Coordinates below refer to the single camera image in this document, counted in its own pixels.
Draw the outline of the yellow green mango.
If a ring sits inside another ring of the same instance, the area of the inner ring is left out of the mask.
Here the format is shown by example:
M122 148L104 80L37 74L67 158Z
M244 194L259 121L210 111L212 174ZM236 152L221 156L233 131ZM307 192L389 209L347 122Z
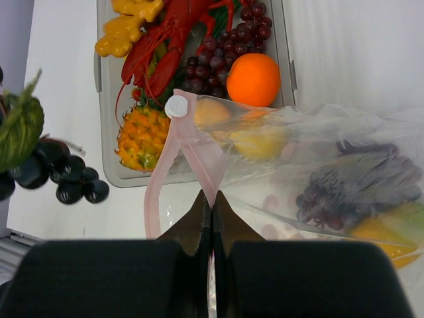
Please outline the yellow green mango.
M423 254L423 204L403 203L379 217L369 217L350 236L378 245L396 269L406 267Z

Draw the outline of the clear zip top bag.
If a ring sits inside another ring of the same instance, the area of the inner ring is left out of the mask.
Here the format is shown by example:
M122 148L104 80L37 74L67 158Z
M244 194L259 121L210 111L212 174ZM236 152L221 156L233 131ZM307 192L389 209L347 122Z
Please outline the clear zip top bag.
M196 127L196 101L206 98L221 102L231 118L217 125ZM149 238L159 237L170 226L171 213L190 199L186 191L163 190L179 154L194 178L181 184L201 190L209 205L215 203L219 192L224 193L239 215L270 240L358 240L350 236L355 227L334 231L296 218L297 196L307 187L312 172L339 155L337 142L357 146L393 143L399 154L423 169L420 108L375 115L320 104L302 113L291 107L257 108L177 89L166 102L165 114L171 122L170 130L144 196L144 226ZM229 134L262 127L283 128L287 144L274 159L248 160L236 150Z

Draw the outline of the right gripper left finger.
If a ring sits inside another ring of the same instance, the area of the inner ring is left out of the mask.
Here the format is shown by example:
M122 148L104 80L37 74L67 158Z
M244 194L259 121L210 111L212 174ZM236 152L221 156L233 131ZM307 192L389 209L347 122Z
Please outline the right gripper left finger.
M51 240L33 246L1 295L2 317L207 317L211 209L154 240Z

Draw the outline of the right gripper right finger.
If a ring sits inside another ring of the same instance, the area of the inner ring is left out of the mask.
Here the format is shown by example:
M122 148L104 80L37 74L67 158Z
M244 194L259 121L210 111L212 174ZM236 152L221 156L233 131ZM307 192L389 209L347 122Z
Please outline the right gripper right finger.
M212 210L219 317L412 317L374 244L266 240L222 192Z

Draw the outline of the dark blue grape bunch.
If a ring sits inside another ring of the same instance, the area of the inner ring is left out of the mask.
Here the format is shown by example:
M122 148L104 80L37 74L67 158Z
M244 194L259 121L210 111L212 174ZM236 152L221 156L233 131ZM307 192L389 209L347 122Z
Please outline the dark blue grape bunch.
M86 165L83 149L42 133L44 109L33 95L41 74L19 94L1 94L1 200L8 200L17 187L36 190L51 181L64 205L81 199L101 203L109 196L109 185Z

